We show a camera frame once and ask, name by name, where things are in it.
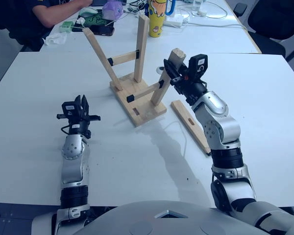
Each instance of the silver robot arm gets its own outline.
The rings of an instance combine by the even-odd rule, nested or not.
[[[203,127],[213,159],[211,191],[216,207],[269,234],[294,235],[294,216],[267,202],[257,202],[240,149],[240,126],[227,104],[207,91],[201,77],[208,68],[207,55],[193,56],[189,67],[175,68],[164,60],[171,85],[186,96]]]
[[[62,148],[61,207],[57,211],[54,234],[73,234],[82,229],[87,221],[88,211],[88,158],[90,154],[87,139],[90,121],[100,120],[99,116],[90,116],[86,97],[76,97],[75,101],[62,104],[64,114],[58,119],[69,120],[69,132]]]

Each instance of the laptop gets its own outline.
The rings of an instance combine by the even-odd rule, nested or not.
[[[103,6],[107,3],[108,0],[93,0],[93,3],[91,6]],[[121,0],[122,5],[126,5],[127,0]]]

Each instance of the floor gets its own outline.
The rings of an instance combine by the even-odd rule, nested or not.
[[[48,212],[55,212],[58,208],[58,206],[0,203],[0,235],[30,235],[31,222],[34,217]],[[94,218],[112,209],[110,207],[92,208]]]
[[[248,4],[247,11],[240,17],[240,21],[249,29],[247,17],[257,0],[227,0],[232,9],[238,2]],[[287,55],[294,49],[294,36],[281,42],[287,50]],[[6,30],[0,30],[0,80],[19,50],[22,48],[15,40],[8,37]],[[294,59],[289,63],[294,70]],[[53,212],[57,206],[37,206],[0,203],[0,235],[29,235],[31,222],[37,215]],[[104,213],[109,208],[95,208],[97,215]]]

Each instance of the yellow cup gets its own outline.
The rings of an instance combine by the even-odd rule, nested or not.
[[[165,19],[167,0],[149,0],[149,35],[160,37]]]

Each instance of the power strip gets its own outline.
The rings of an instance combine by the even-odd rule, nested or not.
[[[174,17],[166,16],[163,25],[180,28],[183,24],[183,20],[184,17],[181,15],[175,15]]]

